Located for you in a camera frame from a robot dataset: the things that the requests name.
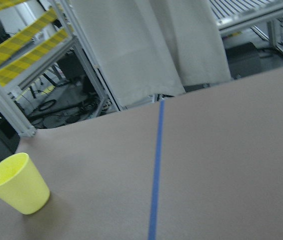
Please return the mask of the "yellow plastic cup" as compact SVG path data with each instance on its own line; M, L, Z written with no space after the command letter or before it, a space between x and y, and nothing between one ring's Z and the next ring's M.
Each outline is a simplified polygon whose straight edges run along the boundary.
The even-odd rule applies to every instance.
M24 215L40 210L50 189L27 153L13 154L0 162L0 199Z

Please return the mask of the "yellow black striped barrier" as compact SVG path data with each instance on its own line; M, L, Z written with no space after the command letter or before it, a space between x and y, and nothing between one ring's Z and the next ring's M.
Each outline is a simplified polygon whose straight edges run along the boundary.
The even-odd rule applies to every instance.
M57 19L58 15L55 9L50 8L26 28L0 43L0 86L4 87L8 85L12 80L17 78L21 73L26 71L68 38L65 29L61 28L30 51L24 53L13 62L4 65L4 63L21 50L22 47L30 43L36 34Z

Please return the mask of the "white curtain cloth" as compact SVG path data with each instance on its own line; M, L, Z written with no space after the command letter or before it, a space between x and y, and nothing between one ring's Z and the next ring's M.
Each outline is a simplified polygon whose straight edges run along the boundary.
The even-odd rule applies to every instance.
M71 5L118 103L178 96L230 81L224 45L206 0L73 0Z

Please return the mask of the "aluminium frame post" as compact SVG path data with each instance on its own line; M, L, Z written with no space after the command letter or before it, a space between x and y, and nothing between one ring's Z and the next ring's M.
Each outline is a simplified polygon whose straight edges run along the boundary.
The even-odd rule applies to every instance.
M0 86L0 113L15 129L20 137L33 137L37 130L29 122L15 102Z

